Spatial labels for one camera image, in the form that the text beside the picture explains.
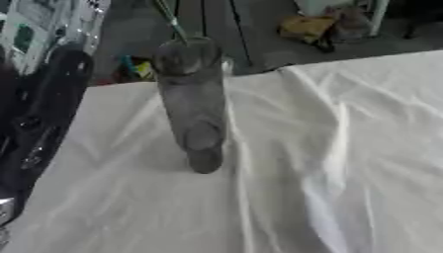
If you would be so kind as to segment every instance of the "straw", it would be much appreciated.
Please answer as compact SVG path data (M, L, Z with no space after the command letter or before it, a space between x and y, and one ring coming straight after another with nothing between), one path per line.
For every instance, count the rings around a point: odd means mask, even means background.
M154 0L155 6L157 7L160 14L163 18L172 26L174 32L178 35L180 41L183 44L188 45L188 36L186 35L185 30L180 26L177 21L177 18L171 12L169 6L165 3L164 0Z

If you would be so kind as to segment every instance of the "yellow object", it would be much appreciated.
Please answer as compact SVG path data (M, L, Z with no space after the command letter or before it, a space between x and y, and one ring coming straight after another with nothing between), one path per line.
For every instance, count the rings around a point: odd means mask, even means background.
M313 43L319 40L334 23L335 19L331 17L293 16L280 25L280 36Z
M145 61L135 67L135 72L143 79L153 79L154 72L149 61Z

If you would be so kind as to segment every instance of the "white tablecloth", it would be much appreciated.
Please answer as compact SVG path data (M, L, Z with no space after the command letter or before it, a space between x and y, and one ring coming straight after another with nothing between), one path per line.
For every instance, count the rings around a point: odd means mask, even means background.
M154 84L91 88L5 252L441 252L442 74L434 51L228 78L211 175Z

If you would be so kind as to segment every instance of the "clear drinking glass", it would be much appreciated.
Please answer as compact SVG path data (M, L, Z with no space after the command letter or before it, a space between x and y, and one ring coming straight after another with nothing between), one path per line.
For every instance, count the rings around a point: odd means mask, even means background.
M222 165L225 98L222 51L208 38L163 44L153 58L158 87L172 131L198 173Z

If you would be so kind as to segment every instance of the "glass rim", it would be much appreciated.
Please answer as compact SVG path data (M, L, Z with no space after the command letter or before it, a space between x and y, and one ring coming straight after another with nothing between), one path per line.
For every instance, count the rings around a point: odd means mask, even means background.
M169 40L169 41L167 41L167 42L162 43L162 44L157 48L156 52L154 53L151 64L152 64L152 68L154 69L155 73L157 73L157 74L162 74L162 75L164 74L165 76L168 76L168 77L186 77L186 76L192 76L192 75L195 75L195 74L197 74L197 73L199 73L199 72L202 72L202 71L204 71L204 70L206 70L206 69L208 69L208 68L211 68L212 66L214 66L214 64L216 64L216 62L217 62L219 59L222 59L222 49L221 49L221 47L218 46L218 45L216 44L216 42L214 42L214 40L212 40L211 38L208 38L208 37L189 37L188 40L189 40L190 42L191 42L192 40L198 40L198 41L206 41L206 42L209 42L209 43L210 43L210 44L216 49L215 57L214 57L214 59L211 61L211 63L210 63L210 64L207 64L207 65L205 65L205 66L203 66L201 69L199 69L199 70L196 71L196 72L192 72L192 73L188 73L188 74L173 74L173 73L167 73L167 74L166 74L166 73L164 73L163 71L159 71L155 59L157 58L158 53L160 52L160 50L161 50L162 48L166 48L167 46L169 46L169 45L171 45L171 44L174 44L174 43L176 43L176 42L178 42L178 43L183 43L183 42L181 42L179 39L173 39L173 40Z

